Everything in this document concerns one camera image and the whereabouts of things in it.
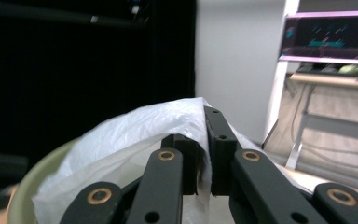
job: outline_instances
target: computer screen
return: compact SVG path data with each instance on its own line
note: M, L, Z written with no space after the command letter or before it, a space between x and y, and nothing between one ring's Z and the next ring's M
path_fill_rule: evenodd
M358 11L286 16L279 59L358 64Z

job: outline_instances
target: green object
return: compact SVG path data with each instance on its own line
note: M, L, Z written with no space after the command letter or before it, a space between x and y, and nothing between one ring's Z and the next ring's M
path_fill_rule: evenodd
M339 69L339 73L351 74L351 73L354 73L356 68L358 68L357 64L344 65Z
M42 181L57 171L63 158L76 141L77 139L72 140L50 152L22 179L10 203L8 224L37 223L31 198L36 195Z

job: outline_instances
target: white plastic bag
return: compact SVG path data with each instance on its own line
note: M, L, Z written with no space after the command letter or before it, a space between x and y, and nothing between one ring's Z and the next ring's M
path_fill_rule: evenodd
M109 119L85 133L57 173L48 176L33 197L38 223L58 224L76 195L92 183L107 181L126 186L142 175L148 154L159 149L159 142L173 133L197 141L205 150L199 195L184 200L183 223L208 223L212 168L205 105L208 103L203 98L148 105ZM233 131L243 147L258 149Z

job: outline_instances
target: black curtain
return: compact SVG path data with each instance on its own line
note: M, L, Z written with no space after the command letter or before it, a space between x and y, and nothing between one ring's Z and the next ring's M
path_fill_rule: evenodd
M106 119L194 97L195 1L163 2L141 28L0 16L0 152L32 167ZM6 3L133 20L126 0Z

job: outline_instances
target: white desk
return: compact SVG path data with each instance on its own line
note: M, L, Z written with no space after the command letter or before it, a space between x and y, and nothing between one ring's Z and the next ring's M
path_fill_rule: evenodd
M313 74L292 74L290 80L310 84L307 100L304 105L300 125L297 131L296 141L293 145L286 168L296 169L296 163L301 151L301 139L306 128L326 133L335 133L348 137L358 138L358 122L335 119L327 116L315 115L309 112L310 97L316 85L338 86L358 89L356 77L332 77Z

